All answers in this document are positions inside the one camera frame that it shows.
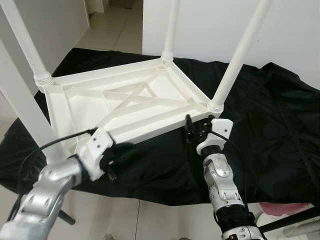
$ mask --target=white plastic mount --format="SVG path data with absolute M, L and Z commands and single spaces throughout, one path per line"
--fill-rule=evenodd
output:
M 214 118 L 211 121 L 211 124 L 212 124 L 211 130 L 213 132 L 220 134 L 220 135 L 224 136 L 225 138 L 229 139 L 232 127 L 234 125 L 234 123 L 231 120 Z M 223 140 L 222 138 L 220 138 L 212 133 L 208 133 L 208 136 L 206 137 L 206 139 L 196 147 L 196 152 L 199 155 L 202 155 L 201 150 L 207 146 L 210 146 L 210 145 L 219 146 L 220 149 L 223 150 L 225 143 L 226 143 L 226 141 Z
M 100 160 L 106 149 L 111 148 L 113 140 L 110 135 L 98 128 L 85 147 L 80 150 L 80 160 L 89 173 L 91 181 L 99 179 L 105 172 L 100 169 Z

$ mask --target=pink object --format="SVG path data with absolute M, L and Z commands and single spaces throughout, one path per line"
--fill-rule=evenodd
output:
M 268 215 L 280 217 L 283 214 L 292 215 L 308 208 L 309 203 L 272 203 L 259 202 L 262 211 Z

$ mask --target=metal stand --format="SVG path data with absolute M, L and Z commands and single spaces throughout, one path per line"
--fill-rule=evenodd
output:
M 313 207 L 313 208 L 307 209 L 305 211 L 298 212 L 294 215 L 287 216 L 287 217 L 282 218 L 278 221 L 274 221 L 274 222 L 268 223 L 266 225 L 260 226 L 259 229 L 262 233 L 266 233 L 266 232 L 269 232 L 269 231 L 272 231 L 275 229 L 286 227 L 291 224 L 296 224 L 296 223 L 302 222 L 304 220 L 315 218 L 319 215 L 320 214 L 317 211 L 317 208 Z
M 64 211 L 60 210 L 58 217 L 61 218 L 63 221 L 65 221 L 69 225 L 75 225 L 76 220 L 73 219 L 71 216 L 69 216 Z

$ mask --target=black fabric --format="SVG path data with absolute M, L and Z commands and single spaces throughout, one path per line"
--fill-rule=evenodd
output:
M 114 51 L 72 49 L 54 77 L 108 68 L 157 58 Z M 228 64 L 175 59 L 176 65 L 212 98 Z M 48 116 L 45 96 L 35 99 Z M 249 202 L 319 204 L 320 179 L 320 92 L 300 81 L 289 70 L 269 63 L 259 69 L 244 65 L 225 102 L 221 118 L 234 122 L 230 139 L 244 156 Z M 16 190 L 23 157 L 36 148 L 17 119 L 0 145 L 0 184 Z M 208 203 L 201 156 L 195 143 L 186 143 L 184 128 L 159 135 L 135 145 L 134 164 L 116 182 L 104 175 L 85 181 L 75 189 L 111 196 L 137 198 L 177 206 Z M 239 156 L 226 144 L 234 181 L 243 193 L 243 170 Z M 24 184 L 32 179 L 45 160 L 27 166 Z

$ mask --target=black cloth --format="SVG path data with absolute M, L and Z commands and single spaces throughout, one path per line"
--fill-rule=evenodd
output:
M 157 58 L 115 51 L 72 49 L 54 77 Z M 175 64 L 212 98 L 228 64 L 175 59 Z M 47 118 L 45 96 L 35 99 Z M 221 118 L 234 122 L 230 139 L 243 155 L 249 202 L 319 204 L 320 92 L 274 63 L 261 69 L 244 65 L 224 105 Z M 17 119 L 0 144 L 0 184 L 16 191 L 15 170 L 36 144 Z M 135 145 L 134 164 L 116 182 L 106 175 L 75 189 L 111 197 L 137 198 L 177 206 L 208 203 L 201 156 L 186 143 L 183 127 Z M 243 169 L 232 146 L 224 153 L 243 194 Z M 26 164 L 24 185 L 45 165 L 43 157 Z

